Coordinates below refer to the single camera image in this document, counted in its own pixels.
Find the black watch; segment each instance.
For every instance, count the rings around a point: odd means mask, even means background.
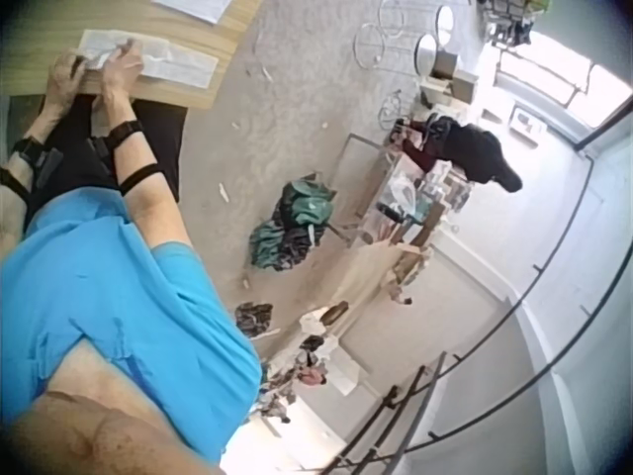
[[[44,146],[33,137],[26,137],[13,145],[13,152],[17,153],[35,171],[44,152]]]
[[[110,131],[108,136],[104,138],[106,148],[110,153],[113,153],[115,148],[136,132],[142,132],[142,125],[139,121],[126,121],[118,124]]]

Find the wooden table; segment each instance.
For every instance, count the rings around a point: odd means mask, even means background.
[[[215,56],[208,89],[141,77],[134,97],[200,109],[210,108],[230,60],[261,0],[232,0],[217,25],[150,0],[56,0],[31,2],[4,32],[0,94],[44,94],[48,67],[84,30],[123,30],[170,40]],[[81,92],[99,93],[99,72],[89,71]]]

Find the document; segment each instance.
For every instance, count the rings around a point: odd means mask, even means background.
[[[88,69],[101,69],[108,56],[129,38],[142,42],[142,75],[207,89],[218,59],[168,40],[119,30],[85,30],[79,49]]]
[[[207,22],[217,23],[230,0],[151,0]]]

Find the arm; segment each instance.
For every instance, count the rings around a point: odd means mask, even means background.
[[[57,58],[50,69],[46,87],[45,105],[33,122],[25,138],[39,143],[46,139],[66,115],[79,88],[85,64],[83,58],[68,51]],[[18,153],[13,153],[4,166],[11,175],[31,193],[33,170]],[[27,204],[8,186],[0,185],[0,262],[22,240]]]
[[[130,90],[142,70],[140,43],[129,41],[106,62],[103,73],[103,98],[110,129],[136,119],[130,103]],[[146,165],[156,163],[143,134],[133,134],[115,150],[117,181],[122,184]],[[155,173],[142,180],[125,197],[130,216],[150,248],[177,241],[191,246],[167,180]]]

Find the turquoise t-shirt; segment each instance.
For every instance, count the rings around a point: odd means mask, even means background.
[[[193,249],[149,249],[119,192],[81,188],[36,215],[0,278],[3,424],[87,338],[191,448],[220,460],[261,369]]]

